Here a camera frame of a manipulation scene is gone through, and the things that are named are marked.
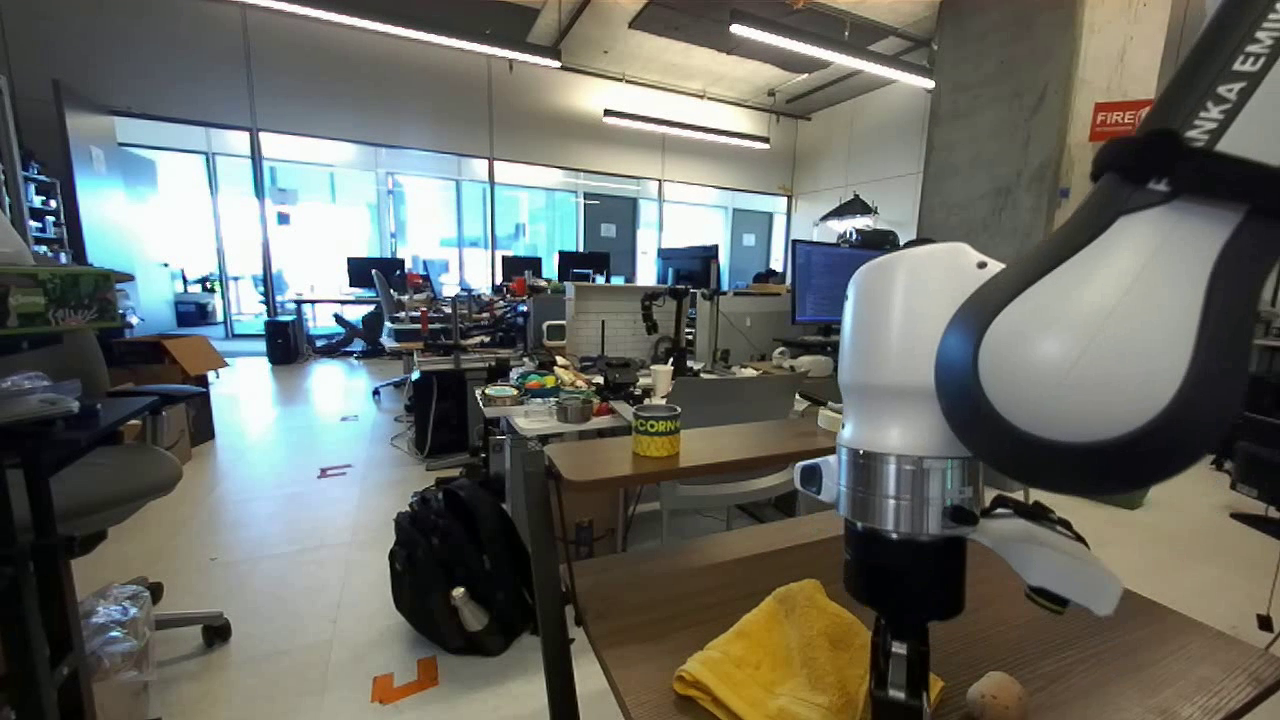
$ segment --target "red sign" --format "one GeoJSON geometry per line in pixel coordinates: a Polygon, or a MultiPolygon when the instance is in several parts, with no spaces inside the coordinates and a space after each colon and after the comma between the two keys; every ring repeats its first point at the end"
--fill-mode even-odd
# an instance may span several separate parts
{"type": "Polygon", "coordinates": [[[1138,132],[1138,126],[1147,117],[1152,102],[1152,100],[1094,102],[1093,119],[1089,120],[1089,142],[1103,142],[1138,132]]]}

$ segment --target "small round ball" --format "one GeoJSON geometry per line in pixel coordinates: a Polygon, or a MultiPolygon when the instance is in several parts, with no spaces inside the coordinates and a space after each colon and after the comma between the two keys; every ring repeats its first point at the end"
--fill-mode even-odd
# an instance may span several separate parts
{"type": "Polygon", "coordinates": [[[1007,673],[987,673],[965,693],[969,714],[977,720],[1027,720],[1027,691],[1007,673]]]}

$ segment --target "black backpack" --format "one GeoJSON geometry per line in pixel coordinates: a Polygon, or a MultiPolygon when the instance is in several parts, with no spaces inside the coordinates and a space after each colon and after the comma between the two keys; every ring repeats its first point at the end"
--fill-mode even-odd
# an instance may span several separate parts
{"type": "Polygon", "coordinates": [[[502,505],[466,478],[413,493],[396,515],[388,562],[396,610],[447,652],[498,655],[534,624],[529,550],[502,505]],[[489,612],[500,647],[486,651],[462,628],[449,602],[460,585],[489,612]]]}

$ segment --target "chair wheel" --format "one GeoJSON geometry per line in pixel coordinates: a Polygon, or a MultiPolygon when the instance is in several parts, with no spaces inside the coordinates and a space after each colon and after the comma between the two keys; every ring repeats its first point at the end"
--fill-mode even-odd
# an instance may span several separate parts
{"type": "Polygon", "coordinates": [[[212,648],[232,639],[232,621],[223,620],[220,625],[201,625],[200,639],[205,641],[205,647],[212,648]]]}
{"type": "Polygon", "coordinates": [[[151,580],[145,587],[147,588],[147,592],[151,593],[151,606],[154,607],[160,605],[160,601],[164,600],[164,583],[160,580],[151,580]]]}

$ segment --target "water bottle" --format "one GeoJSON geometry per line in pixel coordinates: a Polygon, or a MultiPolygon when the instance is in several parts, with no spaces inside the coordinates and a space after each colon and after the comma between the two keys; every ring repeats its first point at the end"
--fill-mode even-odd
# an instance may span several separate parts
{"type": "Polygon", "coordinates": [[[458,585],[449,593],[449,602],[458,611],[458,620],[462,629],[471,637],[472,646],[481,655],[502,655],[507,650],[507,641],[502,637],[489,612],[480,603],[471,600],[467,588],[458,585]]]}

